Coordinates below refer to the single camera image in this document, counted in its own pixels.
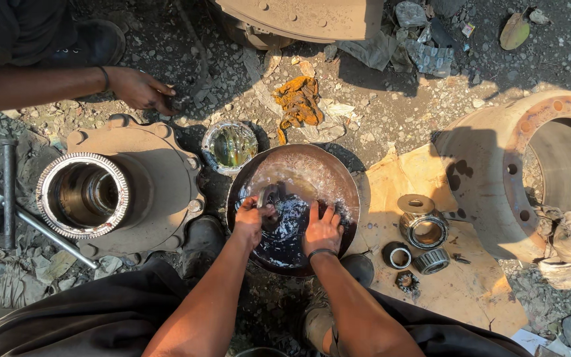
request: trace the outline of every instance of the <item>dirt ground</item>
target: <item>dirt ground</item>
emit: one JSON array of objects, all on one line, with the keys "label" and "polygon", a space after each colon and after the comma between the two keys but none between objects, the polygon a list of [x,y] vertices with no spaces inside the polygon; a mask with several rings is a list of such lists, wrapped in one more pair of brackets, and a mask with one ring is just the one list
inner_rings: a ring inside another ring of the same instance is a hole
[{"label": "dirt ground", "polygon": [[[387,7],[392,7],[392,1],[388,1]],[[191,51],[194,44],[182,21],[170,11],[165,1],[78,0],[72,4],[77,20],[112,19],[128,29],[127,49],[119,65],[140,69],[163,83],[175,85],[179,95],[188,93],[199,77],[199,56]],[[257,134],[260,150],[279,144],[276,129],[281,118],[258,101],[241,58],[241,47],[218,33],[202,2],[184,4],[197,34],[208,49],[209,71],[218,83],[211,90],[210,99],[205,99],[201,108],[189,105],[185,112],[172,118],[153,110],[132,110],[111,93],[8,113],[16,118],[0,113],[0,139],[23,138],[25,146],[22,150],[25,151],[22,153],[28,154],[20,166],[20,203],[36,213],[34,186],[38,174],[60,154],[59,151],[67,150],[63,146],[65,137],[78,128],[100,127],[116,113],[131,114],[142,123],[163,121],[171,125],[180,146],[198,155],[201,155],[205,131],[224,119],[249,124]],[[512,51],[503,50],[499,45],[499,35],[510,13],[522,12],[531,5],[538,5],[554,23],[533,23],[523,45]],[[292,57],[298,56],[313,64],[322,98],[356,107],[355,113],[362,117],[346,125],[346,134],[334,142],[320,144],[321,148],[342,160],[351,172],[368,169],[384,157],[391,143],[399,154],[416,149],[434,140],[456,118],[482,107],[508,103],[530,93],[571,90],[571,3],[470,0],[455,16],[441,20],[449,34],[461,44],[468,44],[472,50],[456,52],[448,78],[426,75],[426,80],[419,82],[415,70],[397,73],[390,65],[379,72],[340,50],[337,61],[325,62],[325,45],[298,42],[283,49],[281,64],[273,75],[264,78],[264,83],[272,89],[300,76],[299,66],[290,64]],[[476,26],[470,38],[461,33],[460,24],[465,21]],[[265,52],[259,51],[258,54],[263,63]],[[289,129],[287,137],[292,143],[304,142],[305,139],[295,129]],[[543,195],[543,180],[538,164],[534,162],[534,155],[527,155],[526,161],[529,164],[524,184],[531,196],[539,198]],[[2,162],[0,150],[0,178]],[[207,199],[205,213],[219,217],[222,223],[231,182],[230,177],[209,167],[204,168],[199,180]],[[28,242],[24,250],[28,247],[41,248],[46,258],[54,254],[54,248],[46,249],[49,242],[27,229],[24,223],[19,224],[18,232]],[[24,254],[27,256],[27,252],[20,252],[21,256]],[[178,267],[178,259],[172,254],[157,255]],[[516,296],[528,312],[530,324],[526,329],[555,338],[552,324],[560,325],[561,320],[571,314],[571,290],[557,291],[540,283],[538,269],[534,265],[523,267],[506,261],[502,264]],[[29,261],[26,268],[32,269]],[[122,267],[119,271],[129,269]],[[82,283],[93,278],[93,273],[77,262],[61,279],[71,277]],[[546,305],[547,302],[538,297],[530,298],[525,293],[529,291],[528,287],[536,287],[537,291],[547,290],[557,303]],[[312,278],[285,278],[249,264],[230,353],[265,345],[291,356],[315,355],[293,331],[297,313],[303,310],[306,300],[315,290]]]}]

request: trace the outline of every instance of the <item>black wristband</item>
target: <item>black wristband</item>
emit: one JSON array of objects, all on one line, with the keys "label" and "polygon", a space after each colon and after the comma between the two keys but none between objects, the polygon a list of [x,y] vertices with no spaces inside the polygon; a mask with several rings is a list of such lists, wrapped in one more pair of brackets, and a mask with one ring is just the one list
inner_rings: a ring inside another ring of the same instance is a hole
[{"label": "black wristband", "polygon": [[316,253],[322,253],[322,252],[334,254],[334,256],[336,256],[338,258],[338,254],[335,251],[333,251],[331,249],[327,249],[327,248],[322,248],[322,249],[314,250],[312,253],[310,253],[310,255],[308,255],[308,261],[310,261],[310,259],[312,259],[312,256],[315,255]]},{"label": "black wristband", "polygon": [[105,93],[109,90],[109,76],[107,76],[107,71],[105,71],[105,69],[102,66],[98,65],[96,67],[100,68],[100,70],[103,71],[103,75],[105,75],[105,89],[101,92]]}]

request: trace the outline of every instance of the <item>metal rod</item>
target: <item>metal rod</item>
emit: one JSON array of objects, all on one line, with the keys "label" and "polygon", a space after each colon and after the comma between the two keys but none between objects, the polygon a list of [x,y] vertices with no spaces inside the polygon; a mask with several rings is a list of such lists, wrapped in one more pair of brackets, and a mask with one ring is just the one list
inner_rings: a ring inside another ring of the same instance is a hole
[{"label": "metal rod", "polygon": [[13,139],[1,139],[4,147],[4,248],[17,248],[17,236],[15,229],[15,178],[17,177],[17,145],[19,142]]},{"label": "metal rod", "polygon": [[43,222],[34,218],[33,215],[28,213],[28,211],[24,210],[19,205],[16,206],[17,217],[24,220],[28,223],[32,228],[36,229],[37,231],[43,233],[44,236],[51,239],[54,243],[59,245],[61,248],[67,250],[70,254],[75,256],[77,259],[81,260],[81,262],[85,263],[87,266],[91,267],[92,269],[98,269],[99,264],[95,260],[91,260],[90,258],[84,256],[74,244],[72,244],[67,239],[61,237],[54,231],[52,231],[47,225]]}]

